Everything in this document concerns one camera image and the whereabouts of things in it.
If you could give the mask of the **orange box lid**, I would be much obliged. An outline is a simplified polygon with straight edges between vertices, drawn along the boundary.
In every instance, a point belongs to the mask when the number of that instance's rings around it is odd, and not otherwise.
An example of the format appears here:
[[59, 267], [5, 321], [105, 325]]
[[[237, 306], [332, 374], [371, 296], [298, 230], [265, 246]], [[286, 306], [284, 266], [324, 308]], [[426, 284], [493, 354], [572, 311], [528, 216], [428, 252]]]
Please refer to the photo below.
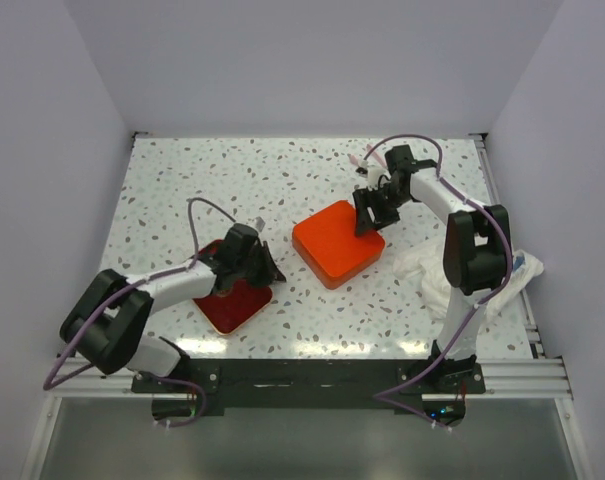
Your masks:
[[374, 264], [385, 240], [375, 231], [355, 235], [356, 210], [341, 200], [293, 227], [292, 244], [316, 277], [336, 289]]

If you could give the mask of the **orange compartment cookie box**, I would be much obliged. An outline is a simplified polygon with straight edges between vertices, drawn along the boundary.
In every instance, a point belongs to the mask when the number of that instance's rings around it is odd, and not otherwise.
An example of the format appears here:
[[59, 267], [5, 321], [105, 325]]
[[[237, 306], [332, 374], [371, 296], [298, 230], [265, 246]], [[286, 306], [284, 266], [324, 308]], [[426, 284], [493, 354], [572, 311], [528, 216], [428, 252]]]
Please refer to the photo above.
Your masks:
[[377, 233], [356, 237], [294, 236], [293, 247], [324, 287], [334, 290], [377, 262], [386, 246]]

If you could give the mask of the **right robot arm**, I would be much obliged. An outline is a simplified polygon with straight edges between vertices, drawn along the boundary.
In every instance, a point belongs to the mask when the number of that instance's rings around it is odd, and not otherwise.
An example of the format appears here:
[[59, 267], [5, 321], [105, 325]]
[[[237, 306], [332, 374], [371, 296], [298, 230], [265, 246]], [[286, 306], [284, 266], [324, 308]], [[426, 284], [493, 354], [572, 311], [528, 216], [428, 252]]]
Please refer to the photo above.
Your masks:
[[422, 371], [394, 387], [395, 392], [428, 381], [451, 392], [473, 369], [477, 336], [489, 301], [513, 272], [509, 215], [501, 205], [485, 205], [456, 188], [442, 174], [444, 151], [418, 160], [409, 145], [392, 147], [380, 167], [349, 158], [367, 185], [353, 192], [354, 233], [362, 237], [397, 223], [408, 202], [428, 207], [446, 227], [443, 271], [451, 291], [445, 321]]

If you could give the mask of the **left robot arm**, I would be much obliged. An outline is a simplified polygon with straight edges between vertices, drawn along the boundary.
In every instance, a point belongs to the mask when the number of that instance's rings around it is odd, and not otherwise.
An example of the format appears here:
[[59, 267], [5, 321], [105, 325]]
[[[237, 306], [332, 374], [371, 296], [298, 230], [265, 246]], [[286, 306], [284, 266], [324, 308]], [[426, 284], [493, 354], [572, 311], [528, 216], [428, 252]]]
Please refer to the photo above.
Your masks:
[[105, 375], [123, 368], [149, 371], [165, 391], [178, 392], [188, 383], [189, 368], [170, 342], [143, 338], [148, 319], [238, 282], [259, 289], [285, 280], [258, 231], [236, 223], [177, 267], [145, 275], [99, 272], [62, 323], [60, 337]]

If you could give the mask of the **red cookie tray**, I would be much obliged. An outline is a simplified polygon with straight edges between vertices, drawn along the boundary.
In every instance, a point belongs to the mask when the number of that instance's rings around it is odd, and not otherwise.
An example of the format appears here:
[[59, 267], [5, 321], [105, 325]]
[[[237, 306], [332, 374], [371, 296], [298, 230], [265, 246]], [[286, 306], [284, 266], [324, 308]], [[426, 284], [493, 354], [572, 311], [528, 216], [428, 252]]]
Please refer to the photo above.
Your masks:
[[[198, 259], [205, 265], [211, 266], [215, 274], [214, 254], [223, 239], [215, 240], [201, 247], [197, 252]], [[238, 280], [229, 290], [218, 290], [215, 280], [210, 293], [203, 297], [195, 297], [192, 302], [217, 333], [229, 335], [248, 322], [272, 300], [272, 285], [255, 288], [245, 280]]]

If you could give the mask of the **white crumpled plastic bag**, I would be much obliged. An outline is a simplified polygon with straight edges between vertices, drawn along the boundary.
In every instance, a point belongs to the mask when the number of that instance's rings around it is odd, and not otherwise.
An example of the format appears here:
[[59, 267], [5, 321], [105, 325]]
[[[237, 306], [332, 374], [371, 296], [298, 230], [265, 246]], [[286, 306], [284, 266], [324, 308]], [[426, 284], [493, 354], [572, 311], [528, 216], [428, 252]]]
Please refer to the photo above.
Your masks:
[[[444, 239], [433, 238], [399, 254], [393, 263], [396, 278], [418, 276], [423, 303], [436, 322], [444, 321], [451, 293], [443, 270], [443, 252]], [[513, 273], [508, 285], [488, 302], [484, 326], [495, 322], [528, 283], [544, 272], [543, 263], [524, 250], [516, 250], [513, 260]]]

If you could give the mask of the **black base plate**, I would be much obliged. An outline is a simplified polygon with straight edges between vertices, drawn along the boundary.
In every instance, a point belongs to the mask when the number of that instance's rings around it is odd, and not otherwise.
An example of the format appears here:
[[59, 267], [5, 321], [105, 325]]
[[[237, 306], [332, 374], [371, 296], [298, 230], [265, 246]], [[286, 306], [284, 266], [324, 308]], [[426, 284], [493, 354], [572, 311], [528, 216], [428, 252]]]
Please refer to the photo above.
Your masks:
[[474, 357], [445, 360], [191, 359], [168, 380], [138, 375], [131, 389], [152, 394], [157, 420], [192, 413], [221, 416], [228, 409], [380, 409], [400, 405], [447, 425], [466, 413], [464, 397], [486, 391]]

